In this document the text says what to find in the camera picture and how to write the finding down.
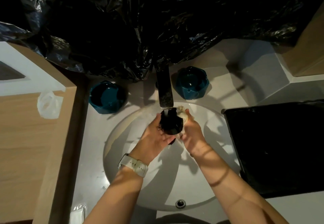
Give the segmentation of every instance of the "black ashtray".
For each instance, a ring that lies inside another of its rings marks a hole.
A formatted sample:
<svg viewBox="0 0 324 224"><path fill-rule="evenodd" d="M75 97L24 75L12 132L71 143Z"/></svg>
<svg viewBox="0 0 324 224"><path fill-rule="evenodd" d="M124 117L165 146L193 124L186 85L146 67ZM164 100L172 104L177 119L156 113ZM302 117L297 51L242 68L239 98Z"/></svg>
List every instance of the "black ashtray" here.
<svg viewBox="0 0 324 224"><path fill-rule="evenodd" d="M167 115L164 110L161 112L160 127L168 135L176 135L182 131L183 119L177 116L176 108L169 109Z"/></svg>

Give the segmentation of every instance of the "sink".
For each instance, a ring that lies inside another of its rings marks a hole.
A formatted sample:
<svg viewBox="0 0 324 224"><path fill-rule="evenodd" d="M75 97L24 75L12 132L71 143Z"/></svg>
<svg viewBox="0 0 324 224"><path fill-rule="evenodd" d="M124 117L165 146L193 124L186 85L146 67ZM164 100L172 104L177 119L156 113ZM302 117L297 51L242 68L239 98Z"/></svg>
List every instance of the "sink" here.
<svg viewBox="0 0 324 224"><path fill-rule="evenodd" d="M240 167L223 116L202 106L175 102L184 106L200 124L206 141L238 174ZM130 152L144 129L161 112L158 103L144 107L125 117L110 133L104 147L103 166L109 182L117 171L121 157ZM184 209L203 205L215 198L196 161L180 141L168 145L149 165L137 204L142 207L176 211L176 201L186 202Z"/></svg>

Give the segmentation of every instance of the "forearm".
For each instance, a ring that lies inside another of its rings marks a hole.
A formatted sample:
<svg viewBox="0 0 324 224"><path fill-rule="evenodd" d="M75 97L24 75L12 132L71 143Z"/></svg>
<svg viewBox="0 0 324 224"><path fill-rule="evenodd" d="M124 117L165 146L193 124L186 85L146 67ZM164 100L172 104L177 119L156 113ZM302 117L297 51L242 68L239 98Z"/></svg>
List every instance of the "forearm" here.
<svg viewBox="0 0 324 224"><path fill-rule="evenodd" d="M143 184L132 169L123 167L90 212L84 224L128 224Z"/></svg>
<svg viewBox="0 0 324 224"><path fill-rule="evenodd" d="M208 144L194 158L232 224L287 224Z"/></svg>

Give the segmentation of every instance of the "person's right arm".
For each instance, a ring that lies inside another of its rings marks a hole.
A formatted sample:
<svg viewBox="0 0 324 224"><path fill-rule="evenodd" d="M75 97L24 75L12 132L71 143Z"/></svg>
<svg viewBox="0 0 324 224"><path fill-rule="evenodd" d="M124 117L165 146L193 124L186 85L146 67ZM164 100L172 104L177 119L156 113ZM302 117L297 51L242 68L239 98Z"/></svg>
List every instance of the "person's right arm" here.
<svg viewBox="0 0 324 224"><path fill-rule="evenodd" d="M252 187L241 179L205 141L199 124L189 116L181 136L196 160L231 224L288 224Z"/></svg>

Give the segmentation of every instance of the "person's left hand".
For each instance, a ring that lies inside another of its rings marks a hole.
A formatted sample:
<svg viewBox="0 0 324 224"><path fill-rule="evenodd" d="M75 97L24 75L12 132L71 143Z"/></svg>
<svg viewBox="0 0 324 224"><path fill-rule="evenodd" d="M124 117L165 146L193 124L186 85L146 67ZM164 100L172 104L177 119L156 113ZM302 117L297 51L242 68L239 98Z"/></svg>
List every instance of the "person's left hand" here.
<svg viewBox="0 0 324 224"><path fill-rule="evenodd" d="M149 165L159 153L175 139L174 135L167 135L159 129L161 114L157 113L156 118L145 129L141 139L129 156Z"/></svg>

